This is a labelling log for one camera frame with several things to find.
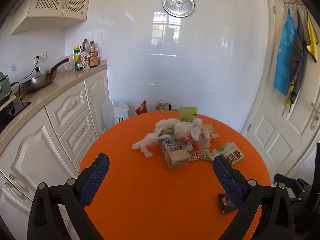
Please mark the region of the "yellow green snack pouch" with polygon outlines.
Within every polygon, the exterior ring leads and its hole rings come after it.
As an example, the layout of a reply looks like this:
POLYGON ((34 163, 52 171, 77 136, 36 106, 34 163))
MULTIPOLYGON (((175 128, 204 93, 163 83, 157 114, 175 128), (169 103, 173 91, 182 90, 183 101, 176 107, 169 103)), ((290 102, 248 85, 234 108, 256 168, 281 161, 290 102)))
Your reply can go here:
POLYGON ((182 122, 193 122, 197 118, 197 107, 180 107, 179 114, 182 122))

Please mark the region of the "small black red packet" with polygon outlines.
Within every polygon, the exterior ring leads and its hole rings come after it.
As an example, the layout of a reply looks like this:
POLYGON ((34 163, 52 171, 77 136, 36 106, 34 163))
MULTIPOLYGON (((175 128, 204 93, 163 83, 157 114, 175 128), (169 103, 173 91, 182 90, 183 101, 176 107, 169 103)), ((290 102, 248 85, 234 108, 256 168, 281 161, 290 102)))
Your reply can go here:
POLYGON ((219 208, 223 213, 229 213, 237 209, 237 207, 232 204, 226 194, 218 194, 218 201, 219 208))

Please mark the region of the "cream base cabinets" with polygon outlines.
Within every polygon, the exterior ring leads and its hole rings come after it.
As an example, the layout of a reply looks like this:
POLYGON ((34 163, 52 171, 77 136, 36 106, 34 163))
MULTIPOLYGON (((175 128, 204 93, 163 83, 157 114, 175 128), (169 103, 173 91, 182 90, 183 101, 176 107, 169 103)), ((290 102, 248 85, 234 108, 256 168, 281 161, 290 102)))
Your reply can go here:
POLYGON ((28 106, 1 132, 1 226, 26 239, 39 183, 60 185, 77 177, 89 148, 105 131, 102 105, 109 99, 107 62, 62 72, 28 94, 28 106))

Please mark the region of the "red patterned wrapper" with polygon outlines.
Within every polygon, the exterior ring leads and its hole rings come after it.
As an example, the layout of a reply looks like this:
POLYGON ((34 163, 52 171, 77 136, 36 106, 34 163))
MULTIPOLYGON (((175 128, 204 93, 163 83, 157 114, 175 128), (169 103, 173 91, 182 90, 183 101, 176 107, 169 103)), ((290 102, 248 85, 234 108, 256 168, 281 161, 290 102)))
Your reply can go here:
POLYGON ((196 160, 210 160, 213 161, 214 155, 208 150, 203 149, 195 152, 189 152, 189 161, 196 161, 196 160))

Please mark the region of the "black induction cooktop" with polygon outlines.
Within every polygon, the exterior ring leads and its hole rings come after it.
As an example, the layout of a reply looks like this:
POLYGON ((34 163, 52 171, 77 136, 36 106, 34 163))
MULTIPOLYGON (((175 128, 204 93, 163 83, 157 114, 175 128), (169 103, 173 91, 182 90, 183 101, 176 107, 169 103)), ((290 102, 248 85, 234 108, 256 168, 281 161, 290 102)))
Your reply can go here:
POLYGON ((31 102, 11 102, 1 110, 0 129, 3 131, 21 111, 27 108, 31 102))

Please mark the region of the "orange round table cover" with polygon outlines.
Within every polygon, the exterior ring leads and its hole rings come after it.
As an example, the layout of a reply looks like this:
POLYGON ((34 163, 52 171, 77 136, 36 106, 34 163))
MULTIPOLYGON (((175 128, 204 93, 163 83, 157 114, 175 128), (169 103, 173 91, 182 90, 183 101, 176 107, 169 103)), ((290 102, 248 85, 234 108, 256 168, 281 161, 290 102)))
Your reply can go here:
POLYGON ((86 212, 104 239, 218 239, 236 215, 223 213, 223 193, 213 165, 197 160, 171 170, 158 146, 146 158, 132 145, 159 120, 178 111, 149 112, 128 118, 104 134, 81 161, 86 168, 100 153, 110 169, 86 212))

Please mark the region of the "crumpled plastic bag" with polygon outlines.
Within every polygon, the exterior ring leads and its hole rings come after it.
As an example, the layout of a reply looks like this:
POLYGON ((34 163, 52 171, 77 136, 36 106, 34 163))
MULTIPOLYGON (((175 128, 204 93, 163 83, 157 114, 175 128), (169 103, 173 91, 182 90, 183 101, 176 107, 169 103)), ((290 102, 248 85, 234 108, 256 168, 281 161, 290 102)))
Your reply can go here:
POLYGON ((192 144, 199 150, 211 146, 212 134, 215 134, 214 125, 203 124, 200 118, 192 122, 179 121, 174 127, 175 138, 186 145, 192 144))

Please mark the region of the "grey apron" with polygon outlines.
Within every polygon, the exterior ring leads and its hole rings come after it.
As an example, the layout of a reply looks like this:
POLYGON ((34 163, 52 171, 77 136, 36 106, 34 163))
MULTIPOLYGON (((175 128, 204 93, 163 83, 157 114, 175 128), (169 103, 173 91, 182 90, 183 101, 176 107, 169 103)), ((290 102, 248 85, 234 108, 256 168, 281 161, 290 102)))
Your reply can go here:
POLYGON ((297 31, 293 43, 292 53, 290 56, 290 83, 285 100, 285 107, 289 107, 295 103, 299 91, 301 89, 306 65, 306 41, 302 17, 297 9, 297 31))

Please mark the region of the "red bag on floor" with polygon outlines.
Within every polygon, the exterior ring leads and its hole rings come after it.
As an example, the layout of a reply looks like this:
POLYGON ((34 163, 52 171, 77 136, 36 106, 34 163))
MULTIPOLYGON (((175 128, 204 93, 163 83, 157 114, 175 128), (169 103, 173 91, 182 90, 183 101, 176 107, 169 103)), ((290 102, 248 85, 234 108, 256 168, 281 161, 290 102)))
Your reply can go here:
POLYGON ((148 109, 146 107, 146 101, 144 100, 141 105, 135 110, 137 115, 148 113, 148 109))

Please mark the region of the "yellow cloth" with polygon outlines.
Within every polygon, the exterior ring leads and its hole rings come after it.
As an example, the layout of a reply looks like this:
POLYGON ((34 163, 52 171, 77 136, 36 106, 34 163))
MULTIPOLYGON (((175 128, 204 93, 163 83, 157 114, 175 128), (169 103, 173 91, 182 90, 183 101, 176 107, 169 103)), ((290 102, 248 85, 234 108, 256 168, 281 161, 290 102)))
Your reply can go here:
POLYGON ((307 51, 311 54, 313 61, 317 63, 317 44, 319 39, 310 16, 307 14, 307 28, 308 28, 308 37, 309 43, 306 45, 307 51))

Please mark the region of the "cooking oil jug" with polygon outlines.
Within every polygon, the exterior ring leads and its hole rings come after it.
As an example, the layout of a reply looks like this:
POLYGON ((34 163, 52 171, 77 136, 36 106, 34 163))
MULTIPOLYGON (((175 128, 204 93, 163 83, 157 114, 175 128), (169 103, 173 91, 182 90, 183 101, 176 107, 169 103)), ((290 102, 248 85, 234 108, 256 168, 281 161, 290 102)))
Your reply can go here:
POLYGON ((164 103, 162 100, 159 100, 158 105, 156 106, 155 111, 170 111, 171 110, 171 104, 164 103))

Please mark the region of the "dark sauce bottle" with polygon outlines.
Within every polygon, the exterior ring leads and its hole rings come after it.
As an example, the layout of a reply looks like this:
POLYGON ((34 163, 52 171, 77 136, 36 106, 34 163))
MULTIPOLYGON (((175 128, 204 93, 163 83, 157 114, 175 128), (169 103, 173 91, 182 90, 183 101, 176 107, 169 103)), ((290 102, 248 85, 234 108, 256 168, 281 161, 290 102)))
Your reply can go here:
POLYGON ((88 46, 89 46, 89 43, 87 39, 84 39, 80 46, 80 61, 83 69, 87 69, 90 67, 89 65, 90 54, 87 50, 88 46))

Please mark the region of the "red label oil bottle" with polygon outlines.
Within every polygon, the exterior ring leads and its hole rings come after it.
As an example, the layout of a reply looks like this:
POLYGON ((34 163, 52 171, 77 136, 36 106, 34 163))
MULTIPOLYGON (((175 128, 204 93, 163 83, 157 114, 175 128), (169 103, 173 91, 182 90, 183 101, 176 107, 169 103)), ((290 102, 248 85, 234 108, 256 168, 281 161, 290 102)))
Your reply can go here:
POLYGON ((98 66, 98 47, 94 41, 89 45, 89 65, 91 68, 98 66))

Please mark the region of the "round metal steamer plate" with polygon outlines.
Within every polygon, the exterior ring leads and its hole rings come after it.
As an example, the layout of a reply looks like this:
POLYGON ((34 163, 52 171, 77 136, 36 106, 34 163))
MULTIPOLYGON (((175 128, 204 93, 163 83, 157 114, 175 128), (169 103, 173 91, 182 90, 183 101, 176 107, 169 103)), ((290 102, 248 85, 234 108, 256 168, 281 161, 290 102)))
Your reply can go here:
POLYGON ((188 17, 195 10, 194 0, 163 0, 162 5, 165 12, 178 18, 188 17))

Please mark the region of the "wall power socket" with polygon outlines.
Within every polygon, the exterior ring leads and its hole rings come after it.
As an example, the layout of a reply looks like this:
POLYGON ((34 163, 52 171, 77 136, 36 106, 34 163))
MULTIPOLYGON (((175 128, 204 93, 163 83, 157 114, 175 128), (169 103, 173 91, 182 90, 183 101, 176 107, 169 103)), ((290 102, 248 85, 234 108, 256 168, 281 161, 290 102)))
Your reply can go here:
POLYGON ((44 62, 44 61, 47 61, 48 59, 48 55, 47 53, 43 53, 43 54, 40 54, 40 55, 35 55, 34 56, 34 63, 41 63, 41 62, 44 62))

